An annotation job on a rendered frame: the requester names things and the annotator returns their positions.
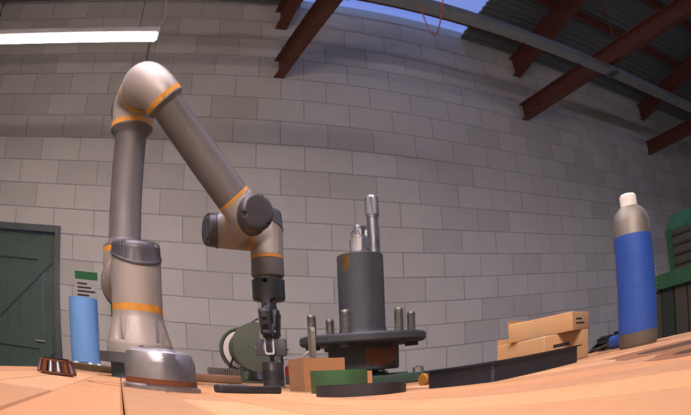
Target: door frame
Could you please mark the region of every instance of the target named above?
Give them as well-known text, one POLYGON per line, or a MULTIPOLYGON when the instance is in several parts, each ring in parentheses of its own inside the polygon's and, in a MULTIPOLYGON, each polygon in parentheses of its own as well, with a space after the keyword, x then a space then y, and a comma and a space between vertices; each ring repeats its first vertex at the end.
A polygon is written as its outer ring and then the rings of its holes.
POLYGON ((61 340, 61 227, 49 224, 0 222, 4 231, 28 231, 52 233, 53 239, 53 299, 54 299, 54 336, 56 357, 63 359, 63 342, 61 340))

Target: white bottle cap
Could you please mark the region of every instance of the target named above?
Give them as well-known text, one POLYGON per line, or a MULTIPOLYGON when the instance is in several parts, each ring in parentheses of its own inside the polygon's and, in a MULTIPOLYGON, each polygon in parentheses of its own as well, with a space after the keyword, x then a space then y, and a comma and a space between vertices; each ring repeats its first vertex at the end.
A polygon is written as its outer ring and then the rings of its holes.
POLYGON ((637 195, 632 192, 622 194, 620 196, 620 208, 624 208, 627 205, 637 205, 637 195))

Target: robotic arm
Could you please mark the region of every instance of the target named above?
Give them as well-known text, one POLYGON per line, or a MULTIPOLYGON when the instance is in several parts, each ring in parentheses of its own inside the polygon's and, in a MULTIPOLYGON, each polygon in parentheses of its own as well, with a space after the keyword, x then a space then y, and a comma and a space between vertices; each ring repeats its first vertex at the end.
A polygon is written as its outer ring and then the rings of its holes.
POLYGON ((248 189, 181 92, 166 68, 142 62, 127 72, 114 100, 110 235, 103 249, 102 276, 105 297, 113 303, 108 348, 172 349, 163 323, 160 250, 140 239, 145 140, 156 119, 220 210, 203 220, 205 244, 251 252, 253 298, 261 302, 263 339, 257 346, 259 354, 271 356, 273 362, 274 356, 286 355, 276 307, 285 300, 281 213, 266 197, 248 189))

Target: ceiling light fixture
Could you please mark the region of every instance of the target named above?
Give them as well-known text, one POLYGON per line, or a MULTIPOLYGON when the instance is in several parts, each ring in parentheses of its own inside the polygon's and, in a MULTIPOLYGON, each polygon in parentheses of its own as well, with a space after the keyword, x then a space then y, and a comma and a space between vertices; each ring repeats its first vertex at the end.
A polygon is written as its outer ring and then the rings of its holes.
POLYGON ((97 44, 155 42, 160 27, 69 27, 57 29, 0 29, 0 45, 97 44))

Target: cardboard box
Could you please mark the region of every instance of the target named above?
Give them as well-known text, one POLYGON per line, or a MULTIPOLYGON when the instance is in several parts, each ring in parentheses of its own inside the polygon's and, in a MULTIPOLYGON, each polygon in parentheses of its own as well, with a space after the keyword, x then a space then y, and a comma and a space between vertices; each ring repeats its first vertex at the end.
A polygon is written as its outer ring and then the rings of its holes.
POLYGON ((565 312, 530 321, 511 321, 509 322, 509 342, 526 341, 587 328, 588 312, 565 312))
POLYGON ((345 370, 344 357, 289 359, 289 388, 293 392, 310 392, 311 371, 345 370))
POLYGON ((577 345, 577 358, 583 359, 583 357, 587 357, 588 329, 551 334, 549 336, 527 339, 526 341, 520 342, 509 342, 509 339, 501 339, 497 342, 496 346, 496 360, 549 352, 551 350, 577 345))

